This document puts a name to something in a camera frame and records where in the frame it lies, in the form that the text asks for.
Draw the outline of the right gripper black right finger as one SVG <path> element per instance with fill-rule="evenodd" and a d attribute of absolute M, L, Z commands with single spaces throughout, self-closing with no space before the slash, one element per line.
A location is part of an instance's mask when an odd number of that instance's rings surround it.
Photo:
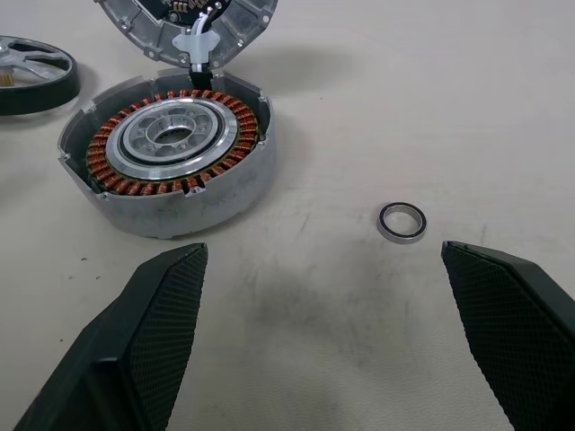
<path fill-rule="evenodd" d="M 441 258 L 466 340 L 516 430 L 574 428 L 574 301 L 534 262 L 463 242 Z"/>

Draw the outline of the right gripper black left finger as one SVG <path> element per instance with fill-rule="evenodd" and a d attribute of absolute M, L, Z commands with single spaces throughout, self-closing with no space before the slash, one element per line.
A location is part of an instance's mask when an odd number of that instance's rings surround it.
<path fill-rule="evenodd" d="M 207 264 L 204 243 L 142 263 L 79 333 L 16 429 L 166 429 L 192 350 Z"/>

